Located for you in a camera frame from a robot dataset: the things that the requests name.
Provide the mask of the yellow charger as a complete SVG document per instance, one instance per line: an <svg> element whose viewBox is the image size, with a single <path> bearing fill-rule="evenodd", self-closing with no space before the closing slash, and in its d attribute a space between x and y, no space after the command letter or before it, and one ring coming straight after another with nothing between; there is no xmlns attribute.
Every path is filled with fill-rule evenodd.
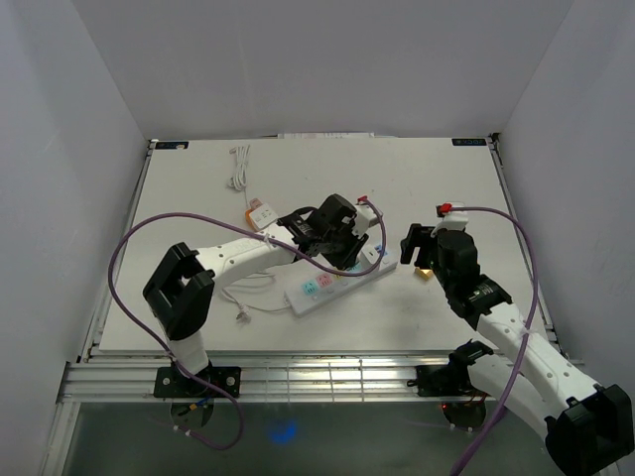
<svg viewBox="0 0 635 476"><path fill-rule="evenodd" d="M434 272L429 269L416 268L415 274L425 281L430 280L434 276Z"/></svg>

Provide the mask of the white multicolour power strip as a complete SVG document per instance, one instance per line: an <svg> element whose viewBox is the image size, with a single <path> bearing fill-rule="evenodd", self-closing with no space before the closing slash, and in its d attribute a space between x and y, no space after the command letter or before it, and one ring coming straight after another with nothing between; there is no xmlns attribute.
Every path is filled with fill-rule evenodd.
<svg viewBox="0 0 635 476"><path fill-rule="evenodd" d="M366 245L381 247L380 244ZM303 317L317 309L387 276L396 270L398 261L390 249L382 249L383 259L374 266L368 267L358 255L357 263L347 273L353 277L333 275L320 272L285 288L284 299L297 317Z"/></svg>

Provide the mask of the white charger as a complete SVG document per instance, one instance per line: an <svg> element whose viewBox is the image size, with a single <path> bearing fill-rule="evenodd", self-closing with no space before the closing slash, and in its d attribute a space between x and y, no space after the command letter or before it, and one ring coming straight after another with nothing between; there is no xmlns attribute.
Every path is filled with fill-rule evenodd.
<svg viewBox="0 0 635 476"><path fill-rule="evenodd" d="M376 246L364 246L361 251L361 258L368 267L374 266L383 259L382 249Z"/></svg>

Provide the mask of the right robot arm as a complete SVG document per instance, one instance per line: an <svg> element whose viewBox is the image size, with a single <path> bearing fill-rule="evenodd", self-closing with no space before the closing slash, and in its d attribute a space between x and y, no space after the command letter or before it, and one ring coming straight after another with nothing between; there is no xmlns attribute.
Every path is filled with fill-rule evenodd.
<svg viewBox="0 0 635 476"><path fill-rule="evenodd" d="M526 423L566 475L593 475L634 450L629 396L580 371L526 326L511 296L482 274L474 241L462 229L411 225L401 262L430 269L450 309L479 334L435 371L416 369L422 396L485 393Z"/></svg>

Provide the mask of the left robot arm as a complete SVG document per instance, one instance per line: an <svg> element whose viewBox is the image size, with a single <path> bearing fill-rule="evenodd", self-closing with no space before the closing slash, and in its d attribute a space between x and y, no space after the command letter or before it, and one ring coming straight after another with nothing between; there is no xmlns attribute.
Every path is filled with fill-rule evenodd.
<svg viewBox="0 0 635 476"><path fill-rule="evenodd" d="M306 215L292 212L222 245L170 247L142 296L163 329L171 357L181 365L177 385L193 397L209 387L210 362L201 330L215 292L269 268L316 256L342 276L356 265L368 230L379 223L379 212L367 201L352 204L332 194Z"/></svg>

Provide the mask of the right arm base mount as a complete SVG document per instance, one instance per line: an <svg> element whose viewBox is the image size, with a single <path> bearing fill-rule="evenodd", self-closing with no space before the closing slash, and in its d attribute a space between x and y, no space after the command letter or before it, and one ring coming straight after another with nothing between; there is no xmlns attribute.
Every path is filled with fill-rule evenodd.
<svg viewBox="0 0 635 476"><path fill-rule="evenodd" d="M416 388L419 397L462 397L473 394L468 368L479 358L493 355L492 348L478 340L469 340L448 355L444 365L418 365L416 376L407 382L409 388Z"/></svg>

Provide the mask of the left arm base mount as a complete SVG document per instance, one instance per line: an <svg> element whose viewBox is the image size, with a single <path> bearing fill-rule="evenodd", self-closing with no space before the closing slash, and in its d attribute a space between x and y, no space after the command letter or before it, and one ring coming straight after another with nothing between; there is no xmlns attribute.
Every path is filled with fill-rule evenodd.
<svg viewBox="0 0 635 476"><path fill-rule="evenodd" d="M213 385L233 398L240 394L242 369L237 366L213 366L196 374L196 379L188 377L176 365L158 369L153 396L161 399L224 398L222 393L211 389Z"/></svg>

